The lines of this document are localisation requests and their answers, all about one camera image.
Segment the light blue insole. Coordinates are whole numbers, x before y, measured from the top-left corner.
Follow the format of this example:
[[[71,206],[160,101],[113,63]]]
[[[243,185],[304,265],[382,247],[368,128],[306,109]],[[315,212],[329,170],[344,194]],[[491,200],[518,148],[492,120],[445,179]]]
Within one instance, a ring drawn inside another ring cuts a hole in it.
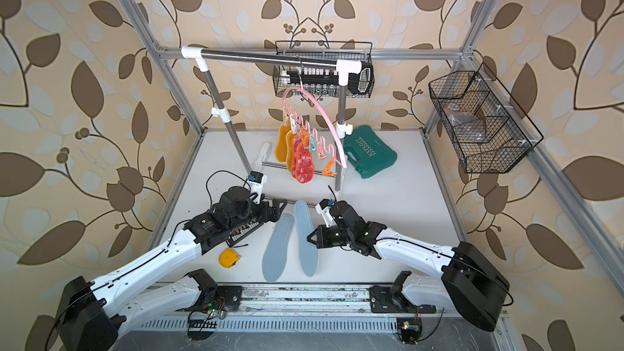
[[[278,281],[286,267],[294,223],[294,216],[289,213],[283,213],[276,222],[263,255],[262,272],[266,282]]]
[[[306,202],[297,201],[293,206],[293,216],[297,229],[299,261],[303,273],[311,278],[316,274],[319,264],[319,252],[316,245],[308,242],[307,237],[314,231],[310,209]]]

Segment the pink multi-clip hanger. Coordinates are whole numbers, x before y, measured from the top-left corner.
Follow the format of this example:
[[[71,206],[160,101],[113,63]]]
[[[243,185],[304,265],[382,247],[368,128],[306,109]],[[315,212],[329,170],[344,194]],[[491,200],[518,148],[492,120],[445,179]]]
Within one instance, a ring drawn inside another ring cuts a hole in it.
[[[323,109],[323,107],[317,102],[315,97],[308,93],[302,86],[291,86],[288,87],[282,94],[282,105],[283,109],[286,108],[286,98],[289,97],[292,93],[299,93],[306,96],[313,103],[313,106],[318,110],[320,115],[323,117],[324,121],[328,125],[328,129],[334,139],[335,146],[329,146],[328,149],[323,149],[328,154],[331,154],[332,157],[336,157],[336,154],[339,155],[339,160],[337,164],[343,168],[347,168],[347,158],[344,151],[344,146],[342,140],[344,139],[347,133],[351,133],[353,131],[353,126],[350,124],[339,124],[338,128],[332,123],[328,113]]]

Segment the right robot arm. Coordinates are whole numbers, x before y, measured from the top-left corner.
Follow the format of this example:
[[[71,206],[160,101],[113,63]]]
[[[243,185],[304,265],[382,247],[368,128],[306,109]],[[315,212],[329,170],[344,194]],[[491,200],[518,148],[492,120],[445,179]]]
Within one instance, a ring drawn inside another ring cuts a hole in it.
[[[402,235],[366,221],[347,201],[323,199],[315,209],[324,224],[307,240],[317,249],[348,247],[408,267],[390,289],[395,310],[405,310],[406,304],[455,309],[476,328],[493,332],[502,310],[514,301],[509,281],[469,242],[451,247]]]

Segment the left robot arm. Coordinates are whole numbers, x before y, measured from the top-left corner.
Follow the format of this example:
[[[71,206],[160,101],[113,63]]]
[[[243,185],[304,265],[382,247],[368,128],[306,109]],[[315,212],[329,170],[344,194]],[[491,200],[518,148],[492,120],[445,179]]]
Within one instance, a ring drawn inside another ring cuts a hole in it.
[[[233,186],[207,211],[182,222],[170,239],[131,263],[91,281],[79,276],[69,282],[51,332],[67,350],[108,350],[143,323],[201,305],[216,290],[204,270],[190,271],[171,286],[152,286],[226,242],[233,231],[278,221],[287,204],[285,199],[267,201],[262,194]]]

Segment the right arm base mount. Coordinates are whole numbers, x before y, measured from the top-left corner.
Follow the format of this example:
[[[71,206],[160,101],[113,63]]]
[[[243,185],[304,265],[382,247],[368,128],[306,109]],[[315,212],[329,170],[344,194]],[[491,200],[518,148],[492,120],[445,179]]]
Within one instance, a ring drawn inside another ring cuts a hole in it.
[[[374,314],[435,314],[433,305],[414,305],[403,294],[403,285],[411,271],[402,271],[391,286],[374,285],[368,289],[370,310]]]

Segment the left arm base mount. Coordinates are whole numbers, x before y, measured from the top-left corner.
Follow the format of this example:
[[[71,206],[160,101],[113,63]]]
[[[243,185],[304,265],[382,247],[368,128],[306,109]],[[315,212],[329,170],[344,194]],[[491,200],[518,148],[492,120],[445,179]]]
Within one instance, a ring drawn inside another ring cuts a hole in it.
[[[203,269],[190,271],[186,276],[198,283],[198,300],[188,312],[187,336],[191,341],[203,341],[216,330],[215,320],[223,320],[232,311],[238,311],[243,288],[241,286],[218,285]]]

